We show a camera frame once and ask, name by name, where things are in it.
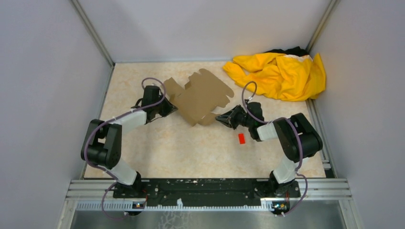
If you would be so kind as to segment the brown cardboard box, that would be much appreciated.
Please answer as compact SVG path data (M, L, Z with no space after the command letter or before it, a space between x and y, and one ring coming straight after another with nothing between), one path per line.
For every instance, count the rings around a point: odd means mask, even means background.
M180 115L191 126L211 125L218 116L213 110L225 108L234 97L234 91L206 69L194 72L188 79L184 86L173 78L164 81L169 102L178 108Z

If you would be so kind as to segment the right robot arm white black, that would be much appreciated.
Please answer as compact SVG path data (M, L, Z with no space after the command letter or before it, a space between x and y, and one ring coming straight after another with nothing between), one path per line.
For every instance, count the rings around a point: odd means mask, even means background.
M269 175L269 191L275 197L282 196L291 186L304 160L323 148L320 135L302 113L266 122L261 103L245 102L215 120L231 129L246 127L257 142L279 140L284 156Z

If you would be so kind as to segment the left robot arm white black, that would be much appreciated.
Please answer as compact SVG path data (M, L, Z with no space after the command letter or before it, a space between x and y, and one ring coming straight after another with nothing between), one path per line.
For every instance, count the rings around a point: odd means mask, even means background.
M90 167L109 174L118 187L131 197L142 194L141 175L132 169L121 156L122 137L137 127L149 124L155 117L166 117L177 111L165 95L165 90L149 85L143 97L128 112L107 121L90 121L81 149L81 159Z

